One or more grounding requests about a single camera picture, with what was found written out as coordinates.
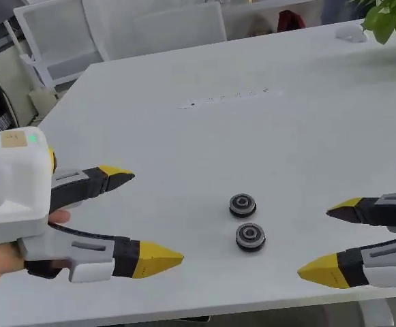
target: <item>label sticker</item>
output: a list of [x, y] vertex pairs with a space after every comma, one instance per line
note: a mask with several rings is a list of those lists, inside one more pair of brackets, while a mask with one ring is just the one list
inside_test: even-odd
[[1, 146], [3, 148], [17, 148], [27, 146], [27, 138], [23, 131], [3, 131], [1, 132]]

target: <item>yellow fingertip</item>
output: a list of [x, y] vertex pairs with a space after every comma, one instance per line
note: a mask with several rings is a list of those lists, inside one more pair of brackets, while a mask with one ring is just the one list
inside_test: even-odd
[[345, 206], [354, 207], [361, 201], [361, 199], [362, 198], [353, 198], [353, 199], [346, 200], [345, 202], [342, 202], [342, 203], [338, 204], [337, 206], [334, 206], [333, 208], [329, 209], [329, 211], [335, 210], [338, 208], [343, 208]]
[[48, 150], [49, 150], [49, 157], [50, 157], [50, 163], [51, 163], [50, 166], [51, 166], [52, 173], [54, 174], [54, 170], [55, 170], [55, 167], [57, 167], [57, 163], [55, 162], [55, 156], [54, 156], [53, 149], [51, 147], [48, 147]]
[[105, 172], [108, 176], [116, 175], [116, 174], [133, 174], [130, 170], [125, 170], [122, 168], [116, 168], [111, 166], [99, 166], [99, 169]]
[[151, 242], [140, 242], [138, 262], [132, 278], [145, 278], [172, 267], [178, 266], [184, 259], [179, 253]]
[[328, 254], [320, 257], [298, 270], [300, 278], [306, 281], [312, 281], [317, 284], [333, 288], [349, 288], [339, 269], [337, 254]]

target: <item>green light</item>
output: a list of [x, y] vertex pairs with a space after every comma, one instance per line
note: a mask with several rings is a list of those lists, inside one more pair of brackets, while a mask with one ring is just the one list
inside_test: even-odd
[[31, 134], [30, 136], [28, 136], [28, 141], [30, 141], [31, 143], [37, 143], [37, 138], [34, 134]]

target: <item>human hand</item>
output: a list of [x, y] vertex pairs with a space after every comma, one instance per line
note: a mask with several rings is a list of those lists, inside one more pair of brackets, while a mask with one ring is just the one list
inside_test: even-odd
[[[69, 221], [70, 213], [57, 210], [49, 216], [50, 223], [65, 223]], [[14, 244], [0, 244], [0, 276], [24, 269], [24, 258], [20, 255]]]

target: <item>metal bearing ring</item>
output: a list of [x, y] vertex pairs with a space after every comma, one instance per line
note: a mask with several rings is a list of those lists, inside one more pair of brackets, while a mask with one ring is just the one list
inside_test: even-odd
[[236, 231], [236, 243], [244, 251], [259, 251], [266, 242], [264, 230], [256, 223], [244, 223]]
[[255, 200], [247, 194], [237, 194], [230, 200], [230, 212], [238, 218], [246, 218], [255, 213]]

